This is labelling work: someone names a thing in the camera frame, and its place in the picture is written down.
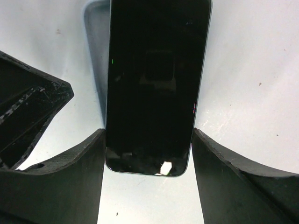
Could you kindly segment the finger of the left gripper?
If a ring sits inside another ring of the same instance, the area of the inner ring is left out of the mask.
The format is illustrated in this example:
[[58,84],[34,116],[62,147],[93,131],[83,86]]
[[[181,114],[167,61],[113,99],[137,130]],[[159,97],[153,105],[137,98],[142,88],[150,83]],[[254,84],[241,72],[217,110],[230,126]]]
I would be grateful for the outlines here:
[[21,165],[73,96],[68,82],[1,52],[0,167]]

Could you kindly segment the translucent blue phone case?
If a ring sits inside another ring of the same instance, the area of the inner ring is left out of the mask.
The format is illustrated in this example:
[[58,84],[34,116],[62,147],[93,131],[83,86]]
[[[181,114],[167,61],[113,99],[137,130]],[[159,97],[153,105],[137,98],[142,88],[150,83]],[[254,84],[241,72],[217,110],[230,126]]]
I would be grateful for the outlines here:
[[110,11],[111,1],[109,0],[90,0],[83,9],[85,42],[99,99],[100,117],[104,126],[107,119]]

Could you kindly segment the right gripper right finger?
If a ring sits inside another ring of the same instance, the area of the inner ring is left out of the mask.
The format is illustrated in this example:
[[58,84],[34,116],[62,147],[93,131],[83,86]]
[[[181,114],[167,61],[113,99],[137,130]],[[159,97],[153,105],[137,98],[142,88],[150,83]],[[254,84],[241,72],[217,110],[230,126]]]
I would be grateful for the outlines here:
[[298,174],[252,161],[199,129],[192,156],[206,224],[298,223]]

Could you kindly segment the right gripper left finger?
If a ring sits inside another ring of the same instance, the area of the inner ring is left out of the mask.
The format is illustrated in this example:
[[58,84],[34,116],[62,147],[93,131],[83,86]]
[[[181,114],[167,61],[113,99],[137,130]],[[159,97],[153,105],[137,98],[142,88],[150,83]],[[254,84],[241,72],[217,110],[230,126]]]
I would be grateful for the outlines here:
[[105,131],[23,171],[0,171],[3,224],[95,224],[98,221]]

